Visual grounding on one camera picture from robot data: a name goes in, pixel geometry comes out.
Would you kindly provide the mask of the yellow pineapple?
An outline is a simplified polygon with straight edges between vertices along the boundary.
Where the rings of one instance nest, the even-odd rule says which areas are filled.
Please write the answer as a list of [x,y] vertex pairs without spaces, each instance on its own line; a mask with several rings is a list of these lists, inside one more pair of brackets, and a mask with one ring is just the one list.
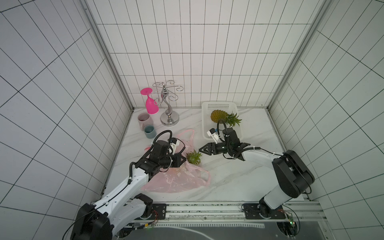
[[202,157],[202,153],[196,152],[195,150],[193,152],[187,153],[187,155],[186,155],[187,161],[190,164],[195,165],[195,166],[200,165],[201,157]]

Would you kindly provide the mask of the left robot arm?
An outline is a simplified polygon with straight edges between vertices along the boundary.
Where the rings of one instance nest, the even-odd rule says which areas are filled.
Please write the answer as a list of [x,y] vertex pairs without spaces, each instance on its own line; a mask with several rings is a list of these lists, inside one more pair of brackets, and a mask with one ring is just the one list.
[[153,200],[140,189],[162,169],[179,168],[186,162],[185,144],[172,131],[158,134],[151,147],[137,161],[130,163],[129,175],[110,193],[93,204],[84,204],[69,227],[72,240],[111,240],[125,226],[138,218],[149,218]]

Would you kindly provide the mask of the green-brown pineapple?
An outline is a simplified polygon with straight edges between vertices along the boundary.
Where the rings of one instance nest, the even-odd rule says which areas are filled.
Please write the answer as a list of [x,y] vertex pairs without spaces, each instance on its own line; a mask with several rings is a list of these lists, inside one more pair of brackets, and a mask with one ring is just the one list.
[[218,123],[219,120],[224,120],[225,124],[230,127],[234,127],[236,125],[239,126],[242,121],[242,119],[239,118],[238,114],[234,114],[234,113],[229,114],[222,110],[212,111],[210,117],[214,123]]

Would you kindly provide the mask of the pink plastic bag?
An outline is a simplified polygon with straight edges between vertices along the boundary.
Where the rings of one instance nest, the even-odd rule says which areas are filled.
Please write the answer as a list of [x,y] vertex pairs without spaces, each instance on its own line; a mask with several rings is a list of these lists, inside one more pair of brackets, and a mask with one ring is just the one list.
[[[178,146],[177,152],[185,147],[182,155],[186,157],[187,153],[198,152],[194,147],[193,129],[188,129],[177,135],[177,138],[183,143]],[[165,173],[158,173],[141,190],[152,193],[181,193],[200,187],[207,187],[211,183],[211,174],[202,168],[201,163],[198,166],[190,164],[188,161],[179,168],[171,168]]]

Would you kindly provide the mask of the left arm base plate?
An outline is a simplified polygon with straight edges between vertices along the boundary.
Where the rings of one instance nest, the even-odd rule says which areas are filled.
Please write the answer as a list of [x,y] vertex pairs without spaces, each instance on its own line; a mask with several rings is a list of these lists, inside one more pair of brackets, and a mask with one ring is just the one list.
[[167,213],[167,204],[153,204],[152,211],[148,217],[142,217],[143,220],[164,220]]

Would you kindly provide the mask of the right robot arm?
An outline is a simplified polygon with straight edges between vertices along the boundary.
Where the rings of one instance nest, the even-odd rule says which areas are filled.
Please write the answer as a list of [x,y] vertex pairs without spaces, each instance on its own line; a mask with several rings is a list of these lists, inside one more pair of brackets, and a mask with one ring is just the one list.
[[277,185],[263,196],[257,204],[244,204],[246,213],[258,219],[269,220],[278,212],[283,211],[283,204],[296,199],[306,190],[311,189],[315,177],[299,155],[293,150],[283,153],[273,153],[261,147],[242,143],[233,128],[228,128],[224,120],[224,129],[210,129],[207,134],[214,140],[199,149],[199,152],[211,155],[223,155],[229,160],[240,160],[254,163],[263,170],[275,174]]

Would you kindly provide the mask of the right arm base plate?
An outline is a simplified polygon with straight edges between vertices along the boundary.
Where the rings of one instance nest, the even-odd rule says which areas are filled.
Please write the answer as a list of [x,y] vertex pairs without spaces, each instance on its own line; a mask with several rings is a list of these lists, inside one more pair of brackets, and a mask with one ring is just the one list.
[[258,203],[248,203],[242,204],[241,209],[247,220],[285,220],[287,218],[282,205],[271,210],[267,205],[260,206]]

